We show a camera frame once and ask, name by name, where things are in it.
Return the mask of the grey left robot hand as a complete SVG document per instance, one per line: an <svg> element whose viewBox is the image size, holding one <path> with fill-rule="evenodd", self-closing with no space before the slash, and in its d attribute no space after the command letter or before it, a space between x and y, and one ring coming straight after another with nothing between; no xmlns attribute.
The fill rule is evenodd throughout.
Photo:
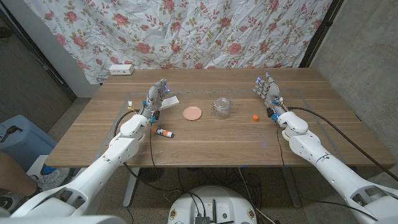
<svg viewBox="0 0 398 224"><path fill-rule="evenodd" d="M148 120L151 120L153 114L160 110L162 102L168 93L169 89L167 88L167 80L163 78L149 88L146 100L144 101L139 114L143 115Z"/></svg>

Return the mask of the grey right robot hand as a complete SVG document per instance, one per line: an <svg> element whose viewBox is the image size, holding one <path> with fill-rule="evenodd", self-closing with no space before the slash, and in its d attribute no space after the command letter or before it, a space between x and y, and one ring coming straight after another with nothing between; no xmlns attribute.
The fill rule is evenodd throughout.
<svg viewBox="0 0 398 224"><path fill-rule="evenodd" d="M263 100L267 108L267 116L274 121L277 121L281 114L288 112L279 87L268 72L265 78L257 78L253 92Z"/></svg>

